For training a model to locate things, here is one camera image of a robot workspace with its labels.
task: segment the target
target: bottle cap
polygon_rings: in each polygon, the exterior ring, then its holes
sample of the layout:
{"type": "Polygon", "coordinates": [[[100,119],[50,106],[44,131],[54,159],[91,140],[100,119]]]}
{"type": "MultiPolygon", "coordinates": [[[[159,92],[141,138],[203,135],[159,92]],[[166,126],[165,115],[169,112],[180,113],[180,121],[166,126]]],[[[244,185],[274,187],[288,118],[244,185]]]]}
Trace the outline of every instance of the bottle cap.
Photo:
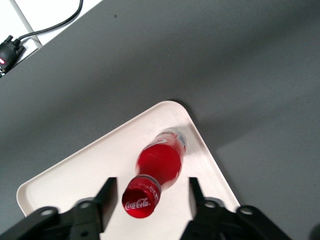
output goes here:
{"type": "Polygon", "coordinates": [[[133,178],[122,195],[122,206],[132,217],[148,217],[157,206],[161,187],[157,180],[149,175],[133,178]]]}

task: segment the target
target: bottle label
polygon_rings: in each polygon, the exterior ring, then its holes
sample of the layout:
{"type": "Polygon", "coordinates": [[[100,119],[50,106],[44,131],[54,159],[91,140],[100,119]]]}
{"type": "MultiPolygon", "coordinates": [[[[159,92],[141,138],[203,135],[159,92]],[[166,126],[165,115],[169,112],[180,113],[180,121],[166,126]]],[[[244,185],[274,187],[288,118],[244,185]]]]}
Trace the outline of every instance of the bottle label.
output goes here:
{"type": "Polygon", "coordinates": [[[172,128],[172,127],[167,128],[167,129],[163,130],[159,135],[173,135],[181,143],[183,148],[187,147],[186,137],[184,136],[184,134],[182,132],[180,132],[176,128],[172,128]]]}
{"type": "Polygon", "coordinates": [[[148,198],[140,198],[135,202],[127,201],[125,203],[124,209],[125,210],[132,210],[132,209],[141,209],[150,206],[151,204],[148,202],[148,198]]]}

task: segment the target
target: red liquid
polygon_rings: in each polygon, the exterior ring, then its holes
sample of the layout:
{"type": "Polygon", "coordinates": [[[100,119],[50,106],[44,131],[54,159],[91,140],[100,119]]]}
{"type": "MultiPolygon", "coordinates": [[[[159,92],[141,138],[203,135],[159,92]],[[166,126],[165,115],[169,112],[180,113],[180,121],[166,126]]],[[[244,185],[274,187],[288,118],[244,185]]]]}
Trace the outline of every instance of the red liquid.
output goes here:
{"type": "Polygon", "coordinates": [[[137,175],[146,174],[155,178],[164,190],[177,180],[186,149],[170,135],[161,135],[159,139],[167,142],[155,145],[151,143],[152,146],[146,147],[138,157],[136,172],[137,175]]]}
{"type": "Polygon", "coordinates": [[[122,205],[135,218],[149,216],[159,202],[161,191],[177,180],[186,140],[176,129],[166,129],[140,153],[136,162],[136,177],[122,195],[122,205]]]}

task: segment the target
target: red bottle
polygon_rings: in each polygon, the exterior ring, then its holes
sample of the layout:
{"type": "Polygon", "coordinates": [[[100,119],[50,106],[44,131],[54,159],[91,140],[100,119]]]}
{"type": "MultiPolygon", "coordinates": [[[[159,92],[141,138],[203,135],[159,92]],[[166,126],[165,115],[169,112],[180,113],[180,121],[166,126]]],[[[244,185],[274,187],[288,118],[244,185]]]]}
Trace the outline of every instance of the red bottle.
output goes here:
{"type": "Polygon", "coordinates": [[[122,195],[129,215],[145,218],[154,211],[161,191],[172,186],[181,172],[186,144],[179,130],[167,128],[142,150],[135,165],[136,177],[122,195]]]}

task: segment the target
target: table surface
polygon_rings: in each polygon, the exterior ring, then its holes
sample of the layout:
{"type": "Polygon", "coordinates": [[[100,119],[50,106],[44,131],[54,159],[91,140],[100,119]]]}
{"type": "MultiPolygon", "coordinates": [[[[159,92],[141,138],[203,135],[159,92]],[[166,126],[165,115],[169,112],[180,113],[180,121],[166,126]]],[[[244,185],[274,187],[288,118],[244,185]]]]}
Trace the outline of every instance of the table surface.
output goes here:
{"type": "Polygon", "coordinates": [[[307,239],[320,222],[319,10],[101,1],[0,80],[0,232],[23,218],[22,183],[175,100],[240,203],[307,239]]]}

